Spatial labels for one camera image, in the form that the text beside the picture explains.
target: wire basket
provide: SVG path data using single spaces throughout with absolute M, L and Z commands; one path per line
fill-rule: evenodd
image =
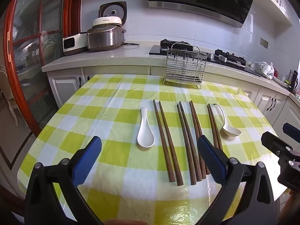
M 183 43 L 176 42 L 171 48 L 168 48 L 167 66 L 165 81 L 196 85 L 201 88 L 201 83 L 204 75 L 207 55 L 199 52 L 190 52 L 187 50 L 173 49 L 175 44 Z

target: tablecloth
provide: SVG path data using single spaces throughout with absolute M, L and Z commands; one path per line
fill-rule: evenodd
M 180 187 L 168 180 L 153 99 L 161 101 L 170 128 L 184 180 Z M 78 189 L 101 220 L 124 218 L 149 224 L 195 224 L 221 187 L 211 175 L 191 186 L 176 107 L 179 101 L 183 103 L 196 143 L 190 100 L 194 102 L 203 134 L 211 143 L 207 104 L 218 103 L 223 107 L 229 124 L 242 131 L 236 138 L 221 135 L 225 154 L 244 164 L 263 161 L 277 199 L 286 189 L 277 182 L 278 158 L 260 141 L 265 131 L 275 132 L 242 90 L 209 82 L 203 82 L 200 90 L 174 83 L 163 85 L 163 77 L 143 75 L 95 75 L 84 84 L 52 117 L 30 148 L 18 171 L 20 188 L 26 191 L 36 162 L 44 166 L 58 164 L 63 158 L 71 158 L 96 135 L 102 140 L 102 151 Z M 137 145 L 141 107 L 148 109 L 155 137 L 155 144 L 149 149 Z M 221 112 L 212 108 L 220 129 Z M 226 217 L 233 215 L 243 188 L 241 184 Z M 66 214 L 72 217 L 59 185 L 55 184 L 55 189 Z

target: range hood metal trim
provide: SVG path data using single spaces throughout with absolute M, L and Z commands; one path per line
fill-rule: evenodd
M 242 26 L 243 26 L 243 24 L 241 24 L 240 22 L 237 22 L 237 21 L 235 21 L 229 17 L 226 17 L 224 15 L 221 15 L 219 13 L 215 13 L 215 12 L 212 12 L 212 11 L 200 8 L 200 7 L 190 6 L 190 5 L 186 5 L 186 4 L 149 1 L 149 7 L 173 9 L 173 10 L 179 10 L 179 11 L 184 11 L 184 12 L 196 13 L 196 14 L 204 15 L 206 17 L 210 17 L 212 19 L 217 19 L 219 21 L 222 21 L 224 23 L 232 25 L 236 28 L 242 28 Z

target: screw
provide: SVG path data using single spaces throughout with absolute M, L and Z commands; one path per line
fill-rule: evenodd
M 261 167 L 261 168 L 264 168 L 264 167 L 265 167 L 265 165 L 264 165 L 263 162 L 258 162 L 258 166 Z
M 61 163 L 62 165 L 67 165 L 69 163 L 69 159 L 68 158 L 65 158 L 65 159 L 62 159 Z
M 238 164 L 238 160 L 236 160 L 234 157 L 230 158 L 229 160 L 232 164 Z
M 37 162 L 37 163 L 34 165 L 34 167 L 35 167 L 35 168 L 40 168 L 41 165 L 42 165 L 42 164 L 41 164 L 40 162 Z

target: spoon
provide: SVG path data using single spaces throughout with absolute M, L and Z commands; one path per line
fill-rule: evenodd
M 141 147 L 149 148 L 154 145 L 154 135 L 150 128 L 147 116 L 147 108 L 141 107 L 142 122 L 137 134 L 137 142 Z
M 225 134 L 227 134 L 228 136 L 230 137 L 236 137 L 236 136 L 239 136 L 242 132 L 237 129 L 237 128 L 234 128 L 234 127 L 231 127 L 228 125 L 227 123 L 227 116 L 226 114 L 224 113 L 222 107 L 220 107 L 221 111 L 222 111 L 222 114 L 223 114 L 223 117 L 224 117 L 224 125 L 223 125 L 223 131 L 225 132 Z

